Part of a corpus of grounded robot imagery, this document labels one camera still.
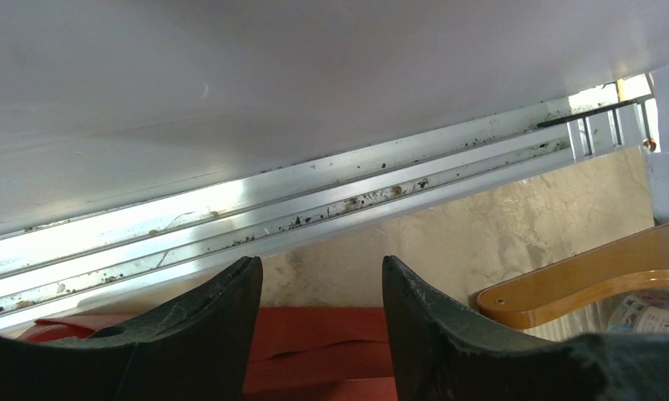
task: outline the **metal track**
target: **metal track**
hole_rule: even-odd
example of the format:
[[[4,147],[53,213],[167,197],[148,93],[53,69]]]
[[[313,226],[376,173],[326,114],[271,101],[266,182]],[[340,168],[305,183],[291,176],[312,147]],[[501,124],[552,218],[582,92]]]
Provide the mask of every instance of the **metal track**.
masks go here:
[[[649,135],[644,99],[536,129],[574,111],[559,99],[0,238],[0,330],[216,273],[244,255],[268,256]]]

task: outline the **red cloth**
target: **red cloth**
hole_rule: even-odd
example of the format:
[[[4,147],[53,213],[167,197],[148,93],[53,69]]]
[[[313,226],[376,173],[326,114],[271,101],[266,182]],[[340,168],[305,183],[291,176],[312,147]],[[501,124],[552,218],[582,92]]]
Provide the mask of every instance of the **red cloth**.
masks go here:
[[[134,315],[40,319],[19,339],[86,338]],[[256,319],[245,401],[393,401],[393,364],[380,307],[269,307]]]

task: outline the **label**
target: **label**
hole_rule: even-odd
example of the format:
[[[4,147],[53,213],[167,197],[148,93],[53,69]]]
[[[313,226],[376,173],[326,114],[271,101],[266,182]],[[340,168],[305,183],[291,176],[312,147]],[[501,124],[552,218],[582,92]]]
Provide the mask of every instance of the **label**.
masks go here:
[[[634,332],[669,332],[669,311],[648,307],[639,318]]]

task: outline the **white panel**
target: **white panel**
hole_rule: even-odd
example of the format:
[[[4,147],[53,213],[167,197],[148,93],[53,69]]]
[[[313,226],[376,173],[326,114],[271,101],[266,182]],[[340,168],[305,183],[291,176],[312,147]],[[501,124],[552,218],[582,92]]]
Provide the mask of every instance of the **white panel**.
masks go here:
[[[0,233],[669,63],[669,1],[0,1]]]

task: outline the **sliding door track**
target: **sliding door track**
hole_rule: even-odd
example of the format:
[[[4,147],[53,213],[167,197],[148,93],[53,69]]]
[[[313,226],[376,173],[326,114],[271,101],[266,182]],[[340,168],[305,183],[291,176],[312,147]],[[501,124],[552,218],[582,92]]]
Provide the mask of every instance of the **sliding door track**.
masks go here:
[[[652,101],[558,99],[28,228],[0,238],[0,331],[640,145]]]

